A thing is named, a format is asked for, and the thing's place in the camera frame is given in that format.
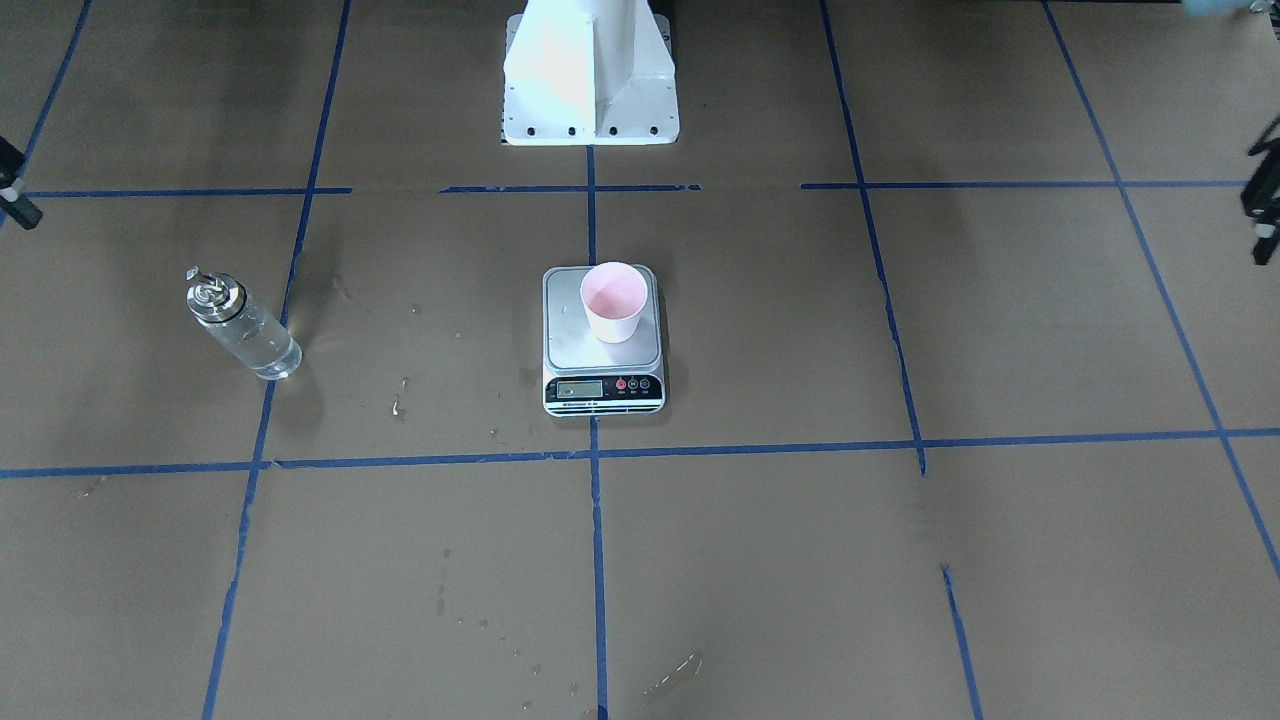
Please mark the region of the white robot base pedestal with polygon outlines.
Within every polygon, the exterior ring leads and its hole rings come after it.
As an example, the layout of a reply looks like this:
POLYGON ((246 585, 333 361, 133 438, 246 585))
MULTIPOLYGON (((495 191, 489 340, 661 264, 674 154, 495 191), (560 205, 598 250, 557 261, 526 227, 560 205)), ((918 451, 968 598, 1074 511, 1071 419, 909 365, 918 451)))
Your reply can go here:
POLYGON ((500 135, 512 146, 652 146, 681 133, 663 1, 529 1, 506 22, 500 135))

